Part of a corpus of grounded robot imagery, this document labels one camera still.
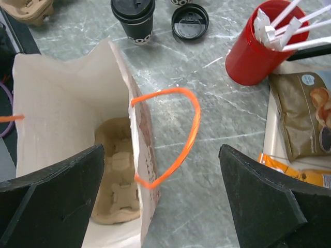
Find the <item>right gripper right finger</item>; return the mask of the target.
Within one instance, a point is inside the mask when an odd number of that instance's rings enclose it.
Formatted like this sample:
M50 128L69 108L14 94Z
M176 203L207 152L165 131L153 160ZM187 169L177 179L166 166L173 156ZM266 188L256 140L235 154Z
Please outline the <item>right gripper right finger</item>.
M286 176L229 145L220 167L240 247L330 247L330 190Z

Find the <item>black paper coffee cup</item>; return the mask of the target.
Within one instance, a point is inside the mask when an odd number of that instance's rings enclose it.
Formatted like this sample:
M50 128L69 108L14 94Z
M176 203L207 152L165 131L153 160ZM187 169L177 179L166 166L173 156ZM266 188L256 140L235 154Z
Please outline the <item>black paper coffee cup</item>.
M126 24L122 22L121 25L128 39L135 45L147 44L152 37L153 16L138 24Z

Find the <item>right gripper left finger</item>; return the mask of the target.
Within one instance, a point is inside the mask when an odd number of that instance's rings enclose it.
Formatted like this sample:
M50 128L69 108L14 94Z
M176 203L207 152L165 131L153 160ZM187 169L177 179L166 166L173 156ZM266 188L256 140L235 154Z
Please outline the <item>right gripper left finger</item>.
M95 145L1 182L1 247L81 247L103 171Z

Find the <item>brown paper takeout bag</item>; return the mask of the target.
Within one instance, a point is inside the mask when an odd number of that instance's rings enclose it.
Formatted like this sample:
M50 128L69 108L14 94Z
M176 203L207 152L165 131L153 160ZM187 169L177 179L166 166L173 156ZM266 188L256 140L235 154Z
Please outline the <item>brown paper takeout bag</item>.
M39 54L18 54L13 69L12 114L1 122L17 131L16 177L28 175L95 146L105 121L128 117L138 186L140 217L102 225L89 218L81 247L141 247L160 198L160 185L183 163L199 130L201 109L186 88L143 95L120 50L109 39L79 59L62 62ZM175 162L158 175L148 99L183 94L195 115L187 142Z

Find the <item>black coffee cup lid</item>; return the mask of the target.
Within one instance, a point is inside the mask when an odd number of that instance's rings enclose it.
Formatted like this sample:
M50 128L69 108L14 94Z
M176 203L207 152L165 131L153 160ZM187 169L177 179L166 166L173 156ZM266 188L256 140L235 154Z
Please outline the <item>black coffee cup lid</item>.
M111 9L119 21L136 24L152 16L155 10L155 1L111 0Z
M209 26L207 11L190 3L176 9L171 18L173 34L182 40L196 40L205 35Z

